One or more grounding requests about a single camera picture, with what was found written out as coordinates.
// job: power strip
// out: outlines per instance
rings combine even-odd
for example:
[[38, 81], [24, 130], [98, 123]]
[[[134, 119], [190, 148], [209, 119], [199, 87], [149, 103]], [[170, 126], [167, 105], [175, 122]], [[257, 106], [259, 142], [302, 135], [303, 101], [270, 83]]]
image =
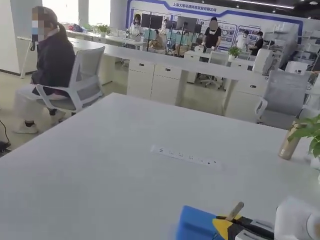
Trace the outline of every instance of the power strip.
[[169, 150], [168, 148], [165, 148], [165, 147], [159, 147], [159, 146], [153, 145], [151, 148], [151, 152], [155, 154], [164, 155], [170, 158], [174, 158], [174, 159], [184, 160], [194, 164], [201, 164], [207, 167], [214, 168], [219, 171], [222, 171], [224, 169], [223, 165], [220, 162], [210, 160], [210, 159], [205, 159], [202, 157], [197, 157], [192, 154], [185, 154], [180, 151]]

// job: woman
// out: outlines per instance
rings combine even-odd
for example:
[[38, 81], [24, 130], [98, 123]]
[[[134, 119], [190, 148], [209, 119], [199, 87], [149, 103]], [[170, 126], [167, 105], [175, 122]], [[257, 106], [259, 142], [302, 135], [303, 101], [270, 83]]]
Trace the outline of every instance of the woman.
[[[42, 99], [35, 88], [36, 84], [49, 87], [68, 87], [75, 52], [68, 41], [66, 29], [58, 22], [57, 15], [49, 8], [36, 6], [32, 9], [32, 41], [38, 42], [36, 64], [37, 71], [32, 74], [31, 84], [15, 91], [14, 111], [24, 122], [14, 132], [19, 134], [36, 134], [38, 132], [34, 119], [40, 117], [43, 105], [37, 103]], [[63, 91], [46, 88], [50, 100], [63, 100], [68, 95]], [[65, 113], [49, 109], [51, 124], [55, 125]]]
[[134, 16], [133, 23], [129, 28], [129, 38], [135, 41], [141, 41], [141, 35], [143, 32], [144, 30], [141, 27], [141, 16], [140, 14], [136, 14]]
[[164, 49], [164, 43], [162, 38], [159, 36], [158, 30], [155, 30], [155, 40], [150, 40], [149, 47], [153, 48], [154, 50]]

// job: ponytail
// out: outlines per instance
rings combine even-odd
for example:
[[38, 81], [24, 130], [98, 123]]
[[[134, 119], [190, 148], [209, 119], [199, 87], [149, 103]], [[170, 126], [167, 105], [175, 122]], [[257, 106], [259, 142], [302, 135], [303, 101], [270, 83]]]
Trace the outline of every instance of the ponytail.
[[61, 36], [62, 39], [68, 40], [66, 28], [60, 22], [58, 22], [57, 25], [59, 26], [58, 34]]

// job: potted plant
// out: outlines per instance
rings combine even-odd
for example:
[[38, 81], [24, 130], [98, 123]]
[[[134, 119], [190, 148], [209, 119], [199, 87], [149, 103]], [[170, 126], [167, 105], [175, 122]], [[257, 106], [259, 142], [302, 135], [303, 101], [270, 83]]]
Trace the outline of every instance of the potted plant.
[[240, 48], [238, 48], [236, 46], [230, 47], [229, 50], [228, 50], [228, 53], [229, 53], [229, 59], [228, 60], [229, 61], [234, 60], [236, 57], [239, 56], [240, 52], [241, 52]]
[[312, 155], [311, 167], [320, 170], [320, 114], [297, 122], [306, 125], [306, 127], [297, 129], [288, 138], [288, 141], [291, 142], [294, 138], [311, 138], [309, 146], [309, 154]]
[[104, 38], [106, 36], [106, 34], [108, 35], [111, 30], [110, 27], [108, 27], [108, 25], [98, 25], [98, 30], [101, 32], [101, 37]]

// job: black jacket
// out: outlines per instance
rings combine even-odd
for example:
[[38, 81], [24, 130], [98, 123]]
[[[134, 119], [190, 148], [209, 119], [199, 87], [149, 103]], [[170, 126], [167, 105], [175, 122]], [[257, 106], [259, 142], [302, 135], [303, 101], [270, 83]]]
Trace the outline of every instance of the black jacket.
[[[50, 87], [68, 87], [72, 68], [75, 62], [75, 52], [68, 39], [59, 33], [48, 37], [37, 45], [37, 71], [32, 74], [32, 83]], [[57, 92], [45, 88], [45, 93], [51, 95]]]

